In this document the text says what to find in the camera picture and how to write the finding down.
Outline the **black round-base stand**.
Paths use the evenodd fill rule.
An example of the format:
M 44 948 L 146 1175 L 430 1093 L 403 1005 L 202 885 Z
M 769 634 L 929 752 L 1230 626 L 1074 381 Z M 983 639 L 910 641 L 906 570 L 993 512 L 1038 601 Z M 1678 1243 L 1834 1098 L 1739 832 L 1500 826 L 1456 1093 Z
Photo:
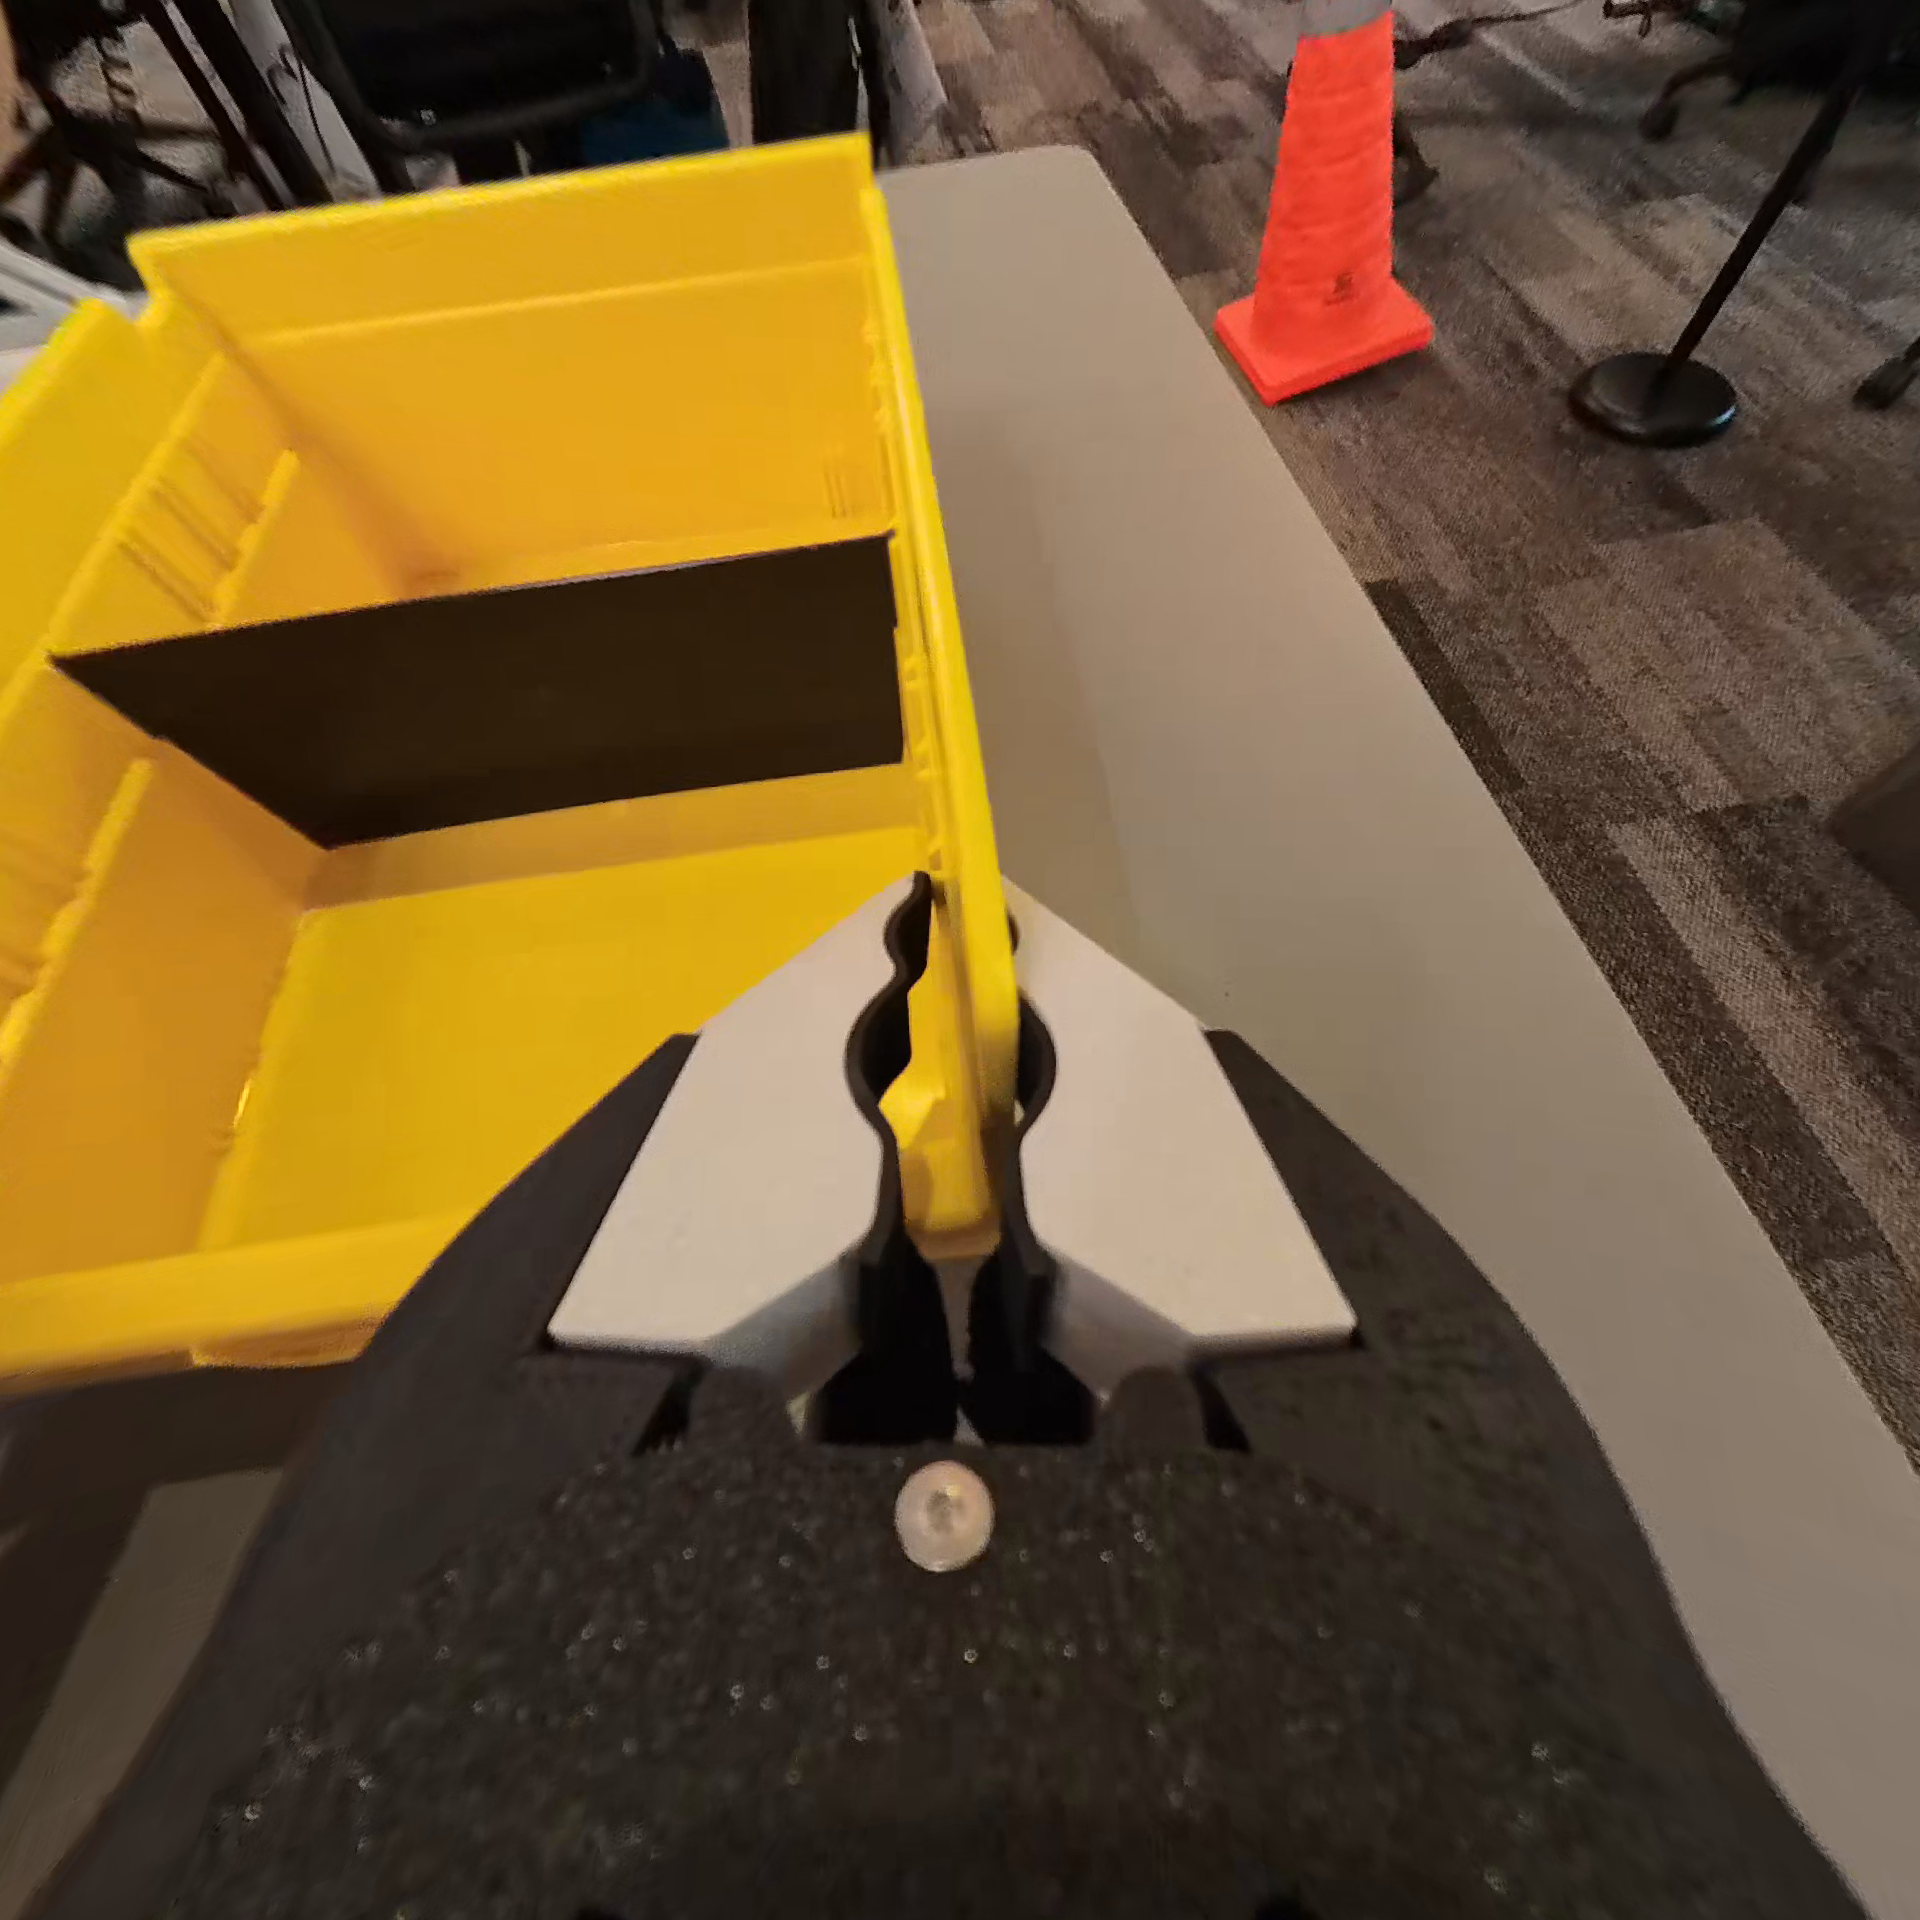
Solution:
M 1828 157 L 1838 130 L 1873 74 L 1889 59 L 1902 31 L 1913 24 L 1915 5 L 1852 5 L 1844 55 L 1831 85 L 1695 314 L 1665 353 L 1616 353 L 1590 367 L 1569 391 L 1578 421 L 1612 441 L 1642 448 L 1696 448 L 1735 426 L 1739 411 L 1735 385 L 1704 363 L 1696 353 L 1788 205 Z

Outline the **grey desk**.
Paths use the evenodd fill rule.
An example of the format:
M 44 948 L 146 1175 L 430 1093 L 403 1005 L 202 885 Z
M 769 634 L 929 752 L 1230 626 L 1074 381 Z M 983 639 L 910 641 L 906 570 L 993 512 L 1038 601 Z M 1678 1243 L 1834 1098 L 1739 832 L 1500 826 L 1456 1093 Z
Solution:
M 894 1143 L 852 1357 L 559 1348 L 673 1037 L 358 1353 L 6 1394 L 8 1708 L 276 1480 L 26 1914 L 1915 1916 L 1913 1472 L 1092 162 L 879 185 L 1002 890 L 1359 1330 L 969 1357 Z

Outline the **yellow plastic bin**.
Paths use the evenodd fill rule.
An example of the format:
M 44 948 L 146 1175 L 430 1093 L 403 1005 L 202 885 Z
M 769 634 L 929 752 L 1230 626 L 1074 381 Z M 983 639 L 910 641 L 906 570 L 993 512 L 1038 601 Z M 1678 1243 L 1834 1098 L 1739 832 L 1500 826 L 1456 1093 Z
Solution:
M 143 234 L 6 386 L 6 1394 L 358 1353 L 659 1044 L 892 880 L 906 1219 L 990 1247 L 1018 970 L 863 136 Z M 903 755 L 318 849 L 59 668 L 888 538 Z

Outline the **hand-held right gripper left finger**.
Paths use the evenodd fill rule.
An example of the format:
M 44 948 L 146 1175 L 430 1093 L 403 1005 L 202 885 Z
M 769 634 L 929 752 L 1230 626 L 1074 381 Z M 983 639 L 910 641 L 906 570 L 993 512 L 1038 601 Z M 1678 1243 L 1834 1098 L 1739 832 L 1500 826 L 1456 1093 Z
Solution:
M 886 1147 L 849 1048 L 897 983 L 888 883 L 696 1037 L 546 1332 L 571 1353 L 852 1357 Z

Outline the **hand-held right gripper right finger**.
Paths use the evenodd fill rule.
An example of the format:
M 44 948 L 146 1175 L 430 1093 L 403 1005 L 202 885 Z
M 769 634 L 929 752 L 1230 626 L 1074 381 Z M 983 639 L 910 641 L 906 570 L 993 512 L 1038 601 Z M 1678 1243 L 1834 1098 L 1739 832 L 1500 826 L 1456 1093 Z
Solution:
M 1020 1028 L 995 1136 L 999 1243 L 969 1357 L 1256 1357 L 1359 1314 L 1208 1028 L 1015 883 Z

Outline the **orange traffic cone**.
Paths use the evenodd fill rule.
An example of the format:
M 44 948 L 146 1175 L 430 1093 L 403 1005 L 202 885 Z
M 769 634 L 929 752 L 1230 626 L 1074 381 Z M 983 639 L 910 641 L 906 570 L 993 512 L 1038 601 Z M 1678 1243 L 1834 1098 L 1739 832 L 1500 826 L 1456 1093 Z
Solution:
M 1395 271 L 1395 109 L 1392 5 L 1306 5 L 1256 291 L 1214 321 L 1264 404 L 1433 340 Z

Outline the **black office chair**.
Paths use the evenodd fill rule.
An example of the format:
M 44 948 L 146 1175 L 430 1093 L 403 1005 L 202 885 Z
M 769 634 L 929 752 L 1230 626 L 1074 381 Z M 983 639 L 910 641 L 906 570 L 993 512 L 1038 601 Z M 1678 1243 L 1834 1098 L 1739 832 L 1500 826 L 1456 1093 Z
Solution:
M 643 2 L 274 5 L 376 192 L 721 153 L 707 59 Z

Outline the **black bin divider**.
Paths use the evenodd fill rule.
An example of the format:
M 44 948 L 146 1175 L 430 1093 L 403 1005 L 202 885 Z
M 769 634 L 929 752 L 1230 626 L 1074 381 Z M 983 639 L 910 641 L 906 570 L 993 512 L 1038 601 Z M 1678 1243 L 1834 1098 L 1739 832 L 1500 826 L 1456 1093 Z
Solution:
M 318 849 L 894 763 L 882 535 L 63 657 Z

